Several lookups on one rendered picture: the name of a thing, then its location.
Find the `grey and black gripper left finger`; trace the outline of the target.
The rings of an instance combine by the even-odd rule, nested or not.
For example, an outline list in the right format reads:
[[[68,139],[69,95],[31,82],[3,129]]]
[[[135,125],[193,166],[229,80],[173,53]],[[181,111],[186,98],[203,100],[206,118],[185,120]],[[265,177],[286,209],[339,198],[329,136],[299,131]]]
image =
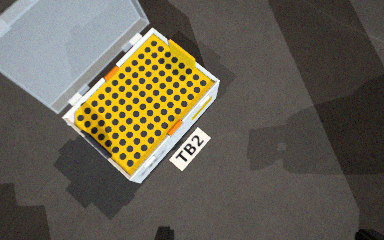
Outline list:
[[[170,230],[170,226],[159,226],[154,240],[174,240],[174,230]]]

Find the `white label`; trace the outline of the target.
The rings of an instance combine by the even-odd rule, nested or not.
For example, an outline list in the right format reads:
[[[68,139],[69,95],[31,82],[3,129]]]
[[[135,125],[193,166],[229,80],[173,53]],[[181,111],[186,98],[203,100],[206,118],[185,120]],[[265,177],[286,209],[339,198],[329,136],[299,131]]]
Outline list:
[[[210,137],[197,128],[169,160],[183,171],[209,140]]]

